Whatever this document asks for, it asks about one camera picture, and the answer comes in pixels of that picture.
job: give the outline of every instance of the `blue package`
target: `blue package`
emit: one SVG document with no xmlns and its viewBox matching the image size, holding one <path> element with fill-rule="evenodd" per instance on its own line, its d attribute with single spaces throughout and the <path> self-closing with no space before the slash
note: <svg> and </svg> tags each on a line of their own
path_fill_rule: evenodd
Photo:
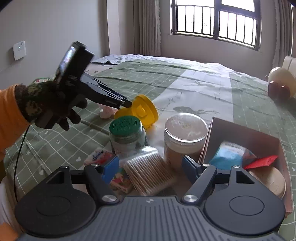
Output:
<svg viewBox="0 0 296 241">
<path fill-rule="evenodd" d="M 209 164 L 220 170 L 230 170 L 235 165 L 244 167 L 255 158 L 256 156 L 247 148 L 224 141 Z"/>
</svg>

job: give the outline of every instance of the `bed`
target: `bed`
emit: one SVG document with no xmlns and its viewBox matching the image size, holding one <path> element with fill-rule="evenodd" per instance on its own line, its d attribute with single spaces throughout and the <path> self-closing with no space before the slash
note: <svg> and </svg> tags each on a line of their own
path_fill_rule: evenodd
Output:
<svg viewBox="0 0 296 241">
<path fill-rule="evenodd" d="M 153 101 L 159 121 L 147 135 L 151 146 L 161 153 L 164 123 L 177 112 L 199 115 L 207 124 L 215 116 L 279 138 L 288 160 L 292 190 L 296 190 L 296 174 L 293 175 L 296 170 L 296 100 L 275 104 L 267 95 L 267 82 L 220 64 L 139 55 L 104 57 L 94 61 L 86 72 L 130 99 L 144 94 Z M 85 158 L 96 148 L 110 148 L 112 119 L 101 119 L 101 108 L 91 101 L 86 109 L 77 111 L 82 121 L 71 125 L 69 131 L 57 125 L 52 130 L 30 127 L 17 167 L 20 197 L 59 166 L 81 169 Z M 4 166 L 10 183 L 21 139 L 6 150 Z M 160 195 L 181 196 L 189 187 L 190 183 L 183 178 Z M 295 239 L 294 207 L 279 233 L 286 240 Z"/>
</svg>

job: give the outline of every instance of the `toy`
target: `toy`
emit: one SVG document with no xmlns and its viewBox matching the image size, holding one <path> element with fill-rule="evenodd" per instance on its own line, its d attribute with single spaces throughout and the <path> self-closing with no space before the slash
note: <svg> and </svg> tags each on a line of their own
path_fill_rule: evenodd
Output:
<svg viewBox="0 0 296 241">
<path fill-rule="evenodd" d="M 281 67 L 273 68 L 268 76 L 268 96 L 271 99 L 288 100 L 296 92 L 294 76 Z"/>
</svg>

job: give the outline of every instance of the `curtain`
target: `curtain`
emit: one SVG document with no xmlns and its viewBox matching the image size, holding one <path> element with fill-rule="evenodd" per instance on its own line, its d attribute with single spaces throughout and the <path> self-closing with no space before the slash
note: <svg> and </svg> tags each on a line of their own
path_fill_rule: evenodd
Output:
<svg viewBox="0 0 296 241">
<path fill-rule="evenodd" d="M 159 0 L 133 0 L 135 54 L 160 56 Z"/>
<path fill-rule="evenodd" d="M 275 0 L 276 9 L 276 49 L 272 66 L 281 67 L 292 48 L 292 8 L 287 0 Z"/>
</svg>

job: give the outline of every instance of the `cotton swab pack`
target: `cotton swab pack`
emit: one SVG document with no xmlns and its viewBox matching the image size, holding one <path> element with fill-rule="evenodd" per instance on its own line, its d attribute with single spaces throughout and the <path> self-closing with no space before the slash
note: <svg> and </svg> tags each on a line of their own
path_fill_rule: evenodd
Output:
<svg viewBox="0 0 296 241">
<path fill-rule="evenodd" d="M 177 180 L 157 149 L 150 146 L 124 160 L 123 168 L 141 196 L 156 195 Z"/>
</svg>

